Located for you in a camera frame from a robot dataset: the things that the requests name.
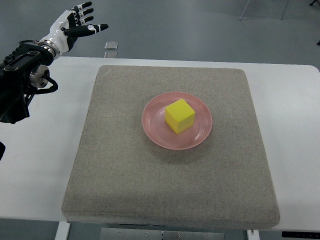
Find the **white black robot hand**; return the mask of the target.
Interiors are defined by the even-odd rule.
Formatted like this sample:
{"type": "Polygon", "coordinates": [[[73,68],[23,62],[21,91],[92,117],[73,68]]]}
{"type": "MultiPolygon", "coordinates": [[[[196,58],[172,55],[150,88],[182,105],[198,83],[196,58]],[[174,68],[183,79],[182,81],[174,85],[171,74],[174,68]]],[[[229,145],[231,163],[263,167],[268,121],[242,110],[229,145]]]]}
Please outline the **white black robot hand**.
{"type": "Polygon", "coordinates": [[[88,37],[109,28],[108,24],[92,24],[92,2],[84,2],[64,11],[51,25],[49,34],[38,45],[46,48],[56,60],[69,52],[78,38],[88,37]]]}

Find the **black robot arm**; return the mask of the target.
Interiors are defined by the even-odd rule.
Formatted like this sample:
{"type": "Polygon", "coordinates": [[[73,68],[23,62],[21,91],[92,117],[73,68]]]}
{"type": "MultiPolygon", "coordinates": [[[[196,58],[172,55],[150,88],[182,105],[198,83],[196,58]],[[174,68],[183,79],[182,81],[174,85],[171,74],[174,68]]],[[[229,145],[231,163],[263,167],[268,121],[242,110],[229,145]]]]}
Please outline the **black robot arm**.
{"type": "Polygon", "coordinates": [[[30,116],[29,105],[35,95],[58,90],[48,66],[59,53],[49,42],[23,40],[0,63],[0,122],[15,124],[30,116]]]}

